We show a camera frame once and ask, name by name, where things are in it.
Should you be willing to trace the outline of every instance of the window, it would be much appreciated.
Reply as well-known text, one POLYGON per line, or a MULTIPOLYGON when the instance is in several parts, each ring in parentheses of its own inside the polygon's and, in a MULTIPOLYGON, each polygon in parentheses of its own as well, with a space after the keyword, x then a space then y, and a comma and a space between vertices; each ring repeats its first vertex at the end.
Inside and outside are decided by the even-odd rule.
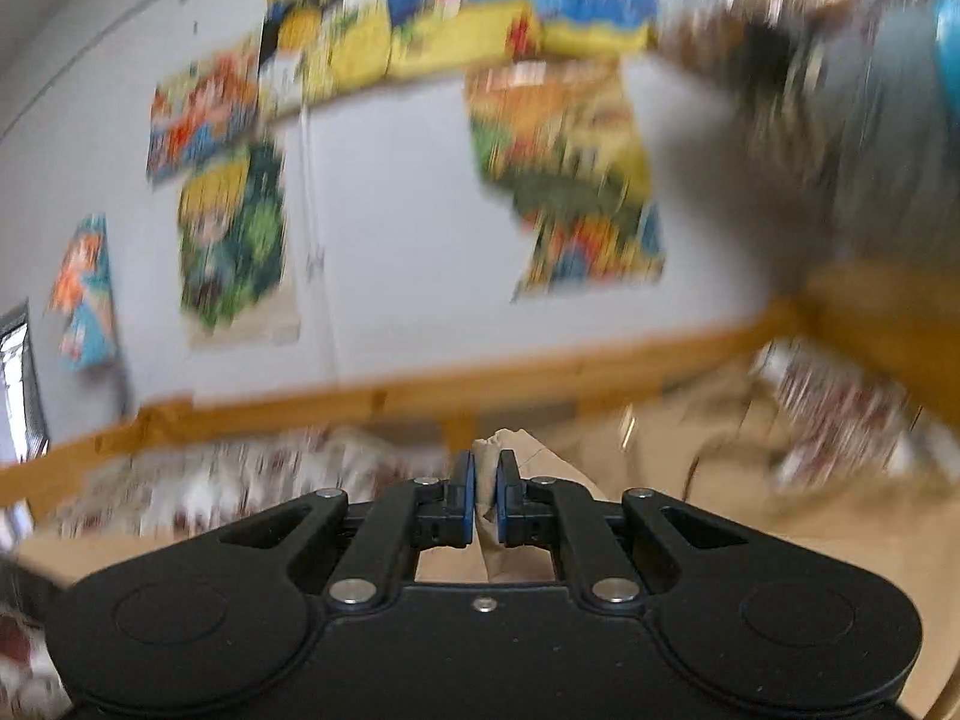
POLYGON ((13 450, 21 463, 47 450, 47 425, 30 345, 27 308, 0 317, 0 386, 13 450))

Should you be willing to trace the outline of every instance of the white wall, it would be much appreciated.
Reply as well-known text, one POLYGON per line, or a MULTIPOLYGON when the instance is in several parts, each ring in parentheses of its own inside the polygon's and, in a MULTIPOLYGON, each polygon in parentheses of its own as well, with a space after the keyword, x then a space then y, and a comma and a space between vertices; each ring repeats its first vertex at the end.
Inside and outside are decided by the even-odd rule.
MULTIPOLYGON (((75 0, 0 83, 0 127, 137 0, 75 0)), ((294 346, 190 354, 178 324, 179 180, 144 178, 157 79, 257 28, 263 0, 161 0, 83 57, 0 145, 0 313, 30 299, 54 439, 115 418, 109 381, 64 371, 42 314, 77 220, 106 211, 121 341, 137 400, 249 394, 598 343, 746 317, 795 286, 822 236, 772 214, 731 139, 731 106, 647 58, 625 74, 651 152, 667 265, 656 286, 510 303, 532 242, 473 167, 462 82, 372 90, 310 116, 308 167, 326 246, 307 282, 296 123, 287 205, 304 319, 294 346)))

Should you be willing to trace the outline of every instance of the poster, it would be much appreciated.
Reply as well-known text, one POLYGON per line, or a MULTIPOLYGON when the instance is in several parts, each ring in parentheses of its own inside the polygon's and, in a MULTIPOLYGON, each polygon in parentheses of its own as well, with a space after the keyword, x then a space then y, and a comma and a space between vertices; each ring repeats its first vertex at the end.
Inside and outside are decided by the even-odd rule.
POLYGON ((299 335, 282 167, 280 151, 265 139, 206 163, 184 186, 181 314, 192 348, 299 335))
POLYGON ((116 358, 105 215, 91 214, 77 226, 56 276, 50 308, 69 316, 61 356, 70 370, 84 370, 116 358))
POLYGON ((382 79, 390 55, 385 0, 268 0, 259 57, 264 119, 382 79))
POLYGON ((645 47, 656 0, 387 0, 391 76, 645 47))
POLYGON ((534 233, 519 295, 659 277, 650 170, 616 63, 479 71, 467 106, 481 175, 534 233))
POLYGON ((268 0, 264 119, 384 79, 646 47, 656 0, 268 0))
POLYGON ((258 55, 258 40, 250 36, 157 85, 147 157, 151 180, 203 161, 256 122, 258 55))

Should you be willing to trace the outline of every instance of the yellow painting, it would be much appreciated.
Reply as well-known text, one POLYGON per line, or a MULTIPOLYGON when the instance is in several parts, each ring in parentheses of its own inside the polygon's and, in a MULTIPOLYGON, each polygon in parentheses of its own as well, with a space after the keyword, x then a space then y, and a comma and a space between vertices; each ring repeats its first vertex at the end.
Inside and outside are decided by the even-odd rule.
POLYGON ((438 69, 499 65, 535 56, 542 29, 527 0, 486 0, 455 15, 445 6, 416 14, 394 31, 390 76, 406 79, 438 69))
POLYGON ((659 276, 650 169, 616 63, 479 71, 467 105, 481 175, 536 236, 519 293, 659 276))
POLYGON ((275 119, 382 79, 390 57, 385 0, 268 0, 259 80, 275 119))

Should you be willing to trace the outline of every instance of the wall artwork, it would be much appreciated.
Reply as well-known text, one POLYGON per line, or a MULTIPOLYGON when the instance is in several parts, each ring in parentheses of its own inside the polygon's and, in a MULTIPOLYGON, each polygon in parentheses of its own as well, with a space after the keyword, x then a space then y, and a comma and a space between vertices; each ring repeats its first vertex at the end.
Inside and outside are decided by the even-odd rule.
POLYGON ((659 277, 650 170, 616 63, 477 71, 467 105, 481 175, 535 234, 518 295, 659 277))
POLYGON ((107 218, 103 214, 89 215, 78 225, 56 276, 50 308, 70 317, 61 341, 61 356, 70 370, 84 370, 116 358, 107 218))
POLYGON ((646 47, 656 0, 387 0, 390 75, 646 47))
POLYGON ((263 119, 384 79, 646 47, 656 0, 268 0, 263 119))
POLYGON ((385 0, 268 0, 260 49, 264 119, 382 79, 390 57, 385 0))
POLYGON ((212 156, 256 123, 259 41, 251 36, 157 85, 147 176, 158 181, 212 156))
POLYGON ((211 160, 184 186, 181 314, 191 348, 299 336, 282 167, 277 146, 265 139, 211 160))

